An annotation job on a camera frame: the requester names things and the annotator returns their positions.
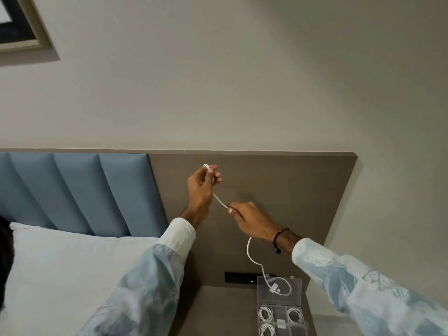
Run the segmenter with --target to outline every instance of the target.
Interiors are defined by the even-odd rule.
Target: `white cable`
[[[267,312],[267,318],[263,316],[263,311]],[[273,320],[272,316],[272,310],[269,309],[267,306],[261,306],[258,310],[258,316],[260,317],[260,320],[263,322],[271,322]]]
[[[204,164],[204,167],[207,168],[207,169],[210,168],[210,166],[208,166],[207,164]],[[222,206],[224,206],[226,209],[228,209],[228,206],[227,206],[226,204],[224,204],[223,202],[221,202],[221,200],[218,198],[218,196],[217,196],[215,193],[213,193],[213,195],[214,195],[215,198],[218,200],[218,202],[221,203]],[[267,278],[266,278],[266,274],[264,273],[264,267],[263,267],[263,265],[260,264],[260,263],[257,263],[257,262],[256,262],[255,260],[253,260],[253,259],[251,258],[251,256],[249,255],[249,244],[250,244],[251,239],[252,239],[252,237],[250,237],[249,240],[247,241],[247,247],[246,247],[247,257],[249,257],[249,259],[252,261],[252,263],[255,263],[256,265],[260,265],[260,266],[261,266],[261,271],[263,272],[264,281],[266,282],[266,284],[267,284],[267,286],[268,286],[269,288],[272,288],[272,286],[267,282]],[[281,293],[280,293],[280,289],[277,289],[277,290],[272,291],[272,292],[274,292],[275,294],[280,295],[280,296],[289,296],[289,295],[293,292],[293,288],[291,288],[291,284],[289,284],[289,282],[288,282],[285,278],[282,278],[282,277],[277,277],[277,278],[279,278],[279,279],[281,279],[281,280],[284,280],[284,281],[286,282],[286,284],[287,284],[288,287],[289,287],[289,292],[288,292],[287,294],[281,294]]]
[[[299,319],[298,319],[298,320],[294,321],[294,320],[291,318],[290,314],[291,314],[292,312],[294,312],[294,313],[296,313],[297,315],[299,315]],[[303,315],[302,315],[302,311],[301,311],[300,309],[298,309],[298,308],[290,308],[290,309],[288,309],[287,314],[288,314],[288,321],[289,321],[289,322],[291,322],[291,323],[302,323],[302,324],[303,324]]]
[[[269,331],[271,332],[271,336],[275,336],[276,335],[276,330],[274,329],[274,326],[272,324],[265,323],[265,324],[260,325],[259,336],[266,336],[264,334],[264,332],[267,329],[269,329]]]

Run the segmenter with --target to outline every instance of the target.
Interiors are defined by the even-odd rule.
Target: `clear plastic box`
[[[294,277],[269,277],[266,276],[267,282],[272,288],[266,284],[263,276],[257,277],[257,316],[258,328],[268,323],[272,325],[275,334],[272,336],[308,336],[308,325],[303,318],[301,309],[302,280]],[[291,285],[291,293],[287,296],[279,295],[287,294]],[[266,307],[271,311],[269,318],[268,311],[262,311],[260,316],[260,308]],[[271,336],[269,330],[266,330],[263,336]]]

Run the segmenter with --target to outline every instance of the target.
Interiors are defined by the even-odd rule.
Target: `picture frame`
[[[0,53],[51,48],[33,0],[0,0]]]

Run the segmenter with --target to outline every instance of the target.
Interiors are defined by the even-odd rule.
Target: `person's right hand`
[[[244,233],[254,238],[273,242],[277,232],[283,228],[261,212],[253,202],[232,202],[228,205],[227,213],[235,218]]]

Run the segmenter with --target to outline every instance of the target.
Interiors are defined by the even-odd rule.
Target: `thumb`
[[[212,188],[213,187],[213,179],[215,178],[215,171],[213,169],[209,168],[207,170],[207,173],[205,174],[205,181],[204,185],[207,187]]]
[[[233,218],[235,218],[235,220],[237,221],[238,224],[244,223],[243,216],[238,212],[238,210],[234,209],[233,207],[228,207],[227,213],[229,215],[233,216]]]

